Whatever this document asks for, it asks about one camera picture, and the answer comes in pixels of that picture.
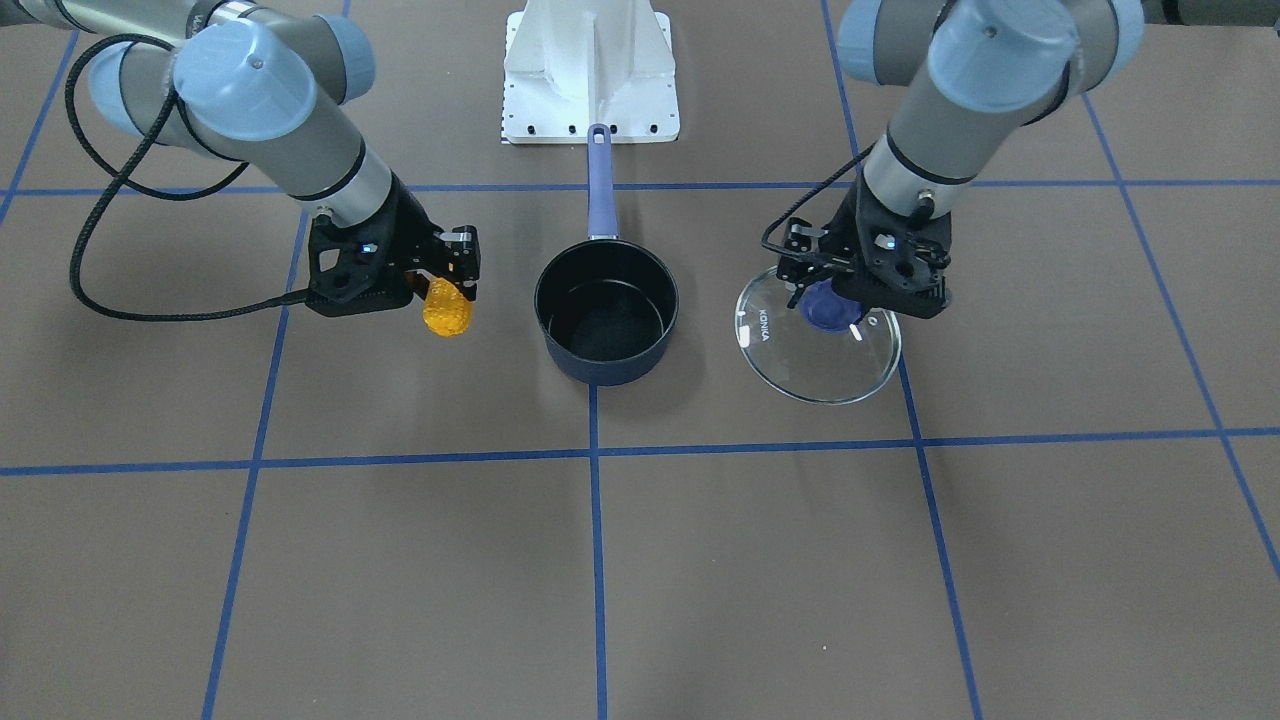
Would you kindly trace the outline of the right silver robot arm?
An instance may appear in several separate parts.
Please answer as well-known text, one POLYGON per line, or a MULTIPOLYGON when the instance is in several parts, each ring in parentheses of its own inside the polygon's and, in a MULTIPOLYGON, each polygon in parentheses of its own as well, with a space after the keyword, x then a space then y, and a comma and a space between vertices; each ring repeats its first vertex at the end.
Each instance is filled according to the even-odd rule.
POLYGON ((183 147, 262 172, 308 215, 308 283, 207 322, 303 304, 324 316, 398 309, 466 313, 480 277, 477 232, 444 231, 343 113, 376 77, 371 44, 342 15, 293 17, 256 1, 5 1, 4 26, 42 24, 97 36, 69 69, 64 104, 86 154, 110 176, 76 240, 76 299, 92 300, 82 264, 108 205, 155 146, 183 147))

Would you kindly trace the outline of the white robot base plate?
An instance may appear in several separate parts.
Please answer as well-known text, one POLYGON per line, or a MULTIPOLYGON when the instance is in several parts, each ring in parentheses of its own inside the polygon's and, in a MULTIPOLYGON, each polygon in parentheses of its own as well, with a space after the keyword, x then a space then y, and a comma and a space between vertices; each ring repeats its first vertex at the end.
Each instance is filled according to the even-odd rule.
POLYGON ((527 1, 504 23, 500 140, 617 143, 681 135, 671 18, 649 1, 527 1))

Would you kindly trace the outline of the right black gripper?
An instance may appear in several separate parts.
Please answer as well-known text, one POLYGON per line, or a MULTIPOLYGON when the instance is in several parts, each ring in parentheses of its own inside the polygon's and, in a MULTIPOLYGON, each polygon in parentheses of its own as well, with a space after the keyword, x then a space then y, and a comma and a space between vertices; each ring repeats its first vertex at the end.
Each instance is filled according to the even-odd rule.
POLYGON ((467 302, 477 300, 481 272, 480 238, 475 225, 444 231, 403 182, 392 177, 385 202, 356 225, 355 250, 340 272, 343 291, 380 288, 406 272, 426 272, 447 281, 467 302))

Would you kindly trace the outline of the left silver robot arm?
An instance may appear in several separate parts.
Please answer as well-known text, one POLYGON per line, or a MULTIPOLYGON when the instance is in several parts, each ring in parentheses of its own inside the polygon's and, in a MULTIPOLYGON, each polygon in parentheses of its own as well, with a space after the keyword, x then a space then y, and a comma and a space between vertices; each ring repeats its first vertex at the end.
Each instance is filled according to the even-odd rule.
POLYGON ((1018 128, 1102 85, 1137 53, 1138 1, 854 1, 844 72, 905 96, 824 225, 787 215, 787 305, 840 332, 882 309, 920 319, 951 302, 952 213, 1018 128))

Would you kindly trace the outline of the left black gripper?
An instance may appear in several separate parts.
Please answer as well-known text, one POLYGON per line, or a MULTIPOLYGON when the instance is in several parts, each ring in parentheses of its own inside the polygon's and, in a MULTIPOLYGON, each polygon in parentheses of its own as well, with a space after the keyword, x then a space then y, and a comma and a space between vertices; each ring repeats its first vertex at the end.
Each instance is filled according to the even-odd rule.
MULTIPOLYGON (((908 215, 899 215, 865 183, 855 183, 832 220, 820 227, 829 232, 826 250, 851 258, 852 273, 818 284, 864 310, 919 319, 940 315, 954 300, 945 278, 951 263, 952 224, 948 214, 934 218, 932 211, 933 202, 920 200, 908 215)), ((794 301, 805 299, 818 284, 794 290, 794 301)))

